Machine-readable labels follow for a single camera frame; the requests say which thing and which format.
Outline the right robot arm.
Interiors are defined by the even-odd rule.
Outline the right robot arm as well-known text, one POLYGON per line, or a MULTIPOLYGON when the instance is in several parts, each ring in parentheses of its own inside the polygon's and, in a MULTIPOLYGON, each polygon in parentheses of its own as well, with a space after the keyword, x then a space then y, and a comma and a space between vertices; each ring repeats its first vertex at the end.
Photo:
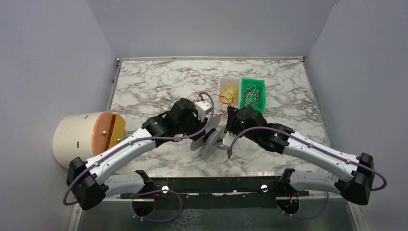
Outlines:
POLYGON ((290 190, 332 192, 357 205, 369 203, 375 177, 371 155, 347 154, 316 143, 290 127, 268 123, 250 106, 241 109, 228 106, 227 114, 225 133, 234 137, 226 142, 228 157, 232 156, 238 138, 246 137, 266 151, 300 158, 327 171, 326 174, 285 171, 282 180, 290 190))

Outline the white perforated cable spool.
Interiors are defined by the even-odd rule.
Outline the white perforated cable spool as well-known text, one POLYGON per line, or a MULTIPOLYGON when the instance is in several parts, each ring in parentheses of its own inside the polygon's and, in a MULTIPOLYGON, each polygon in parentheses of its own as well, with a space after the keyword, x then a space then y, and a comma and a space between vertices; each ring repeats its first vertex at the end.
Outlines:
POLYGON ((198 156, 202 160, 208 159, 216 151, 216 149, 223 144, 225 128, 218 128, 220 121, 221 117, 215 115, 210 122, 210 125, 206 128, 204 136, 191 142, 190 150, 198 150, 198 156))

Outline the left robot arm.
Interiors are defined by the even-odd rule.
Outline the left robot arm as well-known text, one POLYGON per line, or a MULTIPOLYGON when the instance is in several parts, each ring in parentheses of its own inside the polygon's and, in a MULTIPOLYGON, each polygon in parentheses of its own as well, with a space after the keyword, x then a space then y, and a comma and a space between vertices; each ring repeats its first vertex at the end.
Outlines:
POLYGON ((72 159, 68 166, 67 186, 63 203, 72 193, 73 204, 83 210, 98 205, 105 197, 124 193, 138 193, 146 185, 146 179, 139 173, 116 176, 115 172, 134 160, 168 141, 183 139, 198 140, 204 135, 213 116, 213 101, 192 101, 181 98, 169 111, 148 118, 142 126, 114 147, 94 157, 82 160, 72 159))

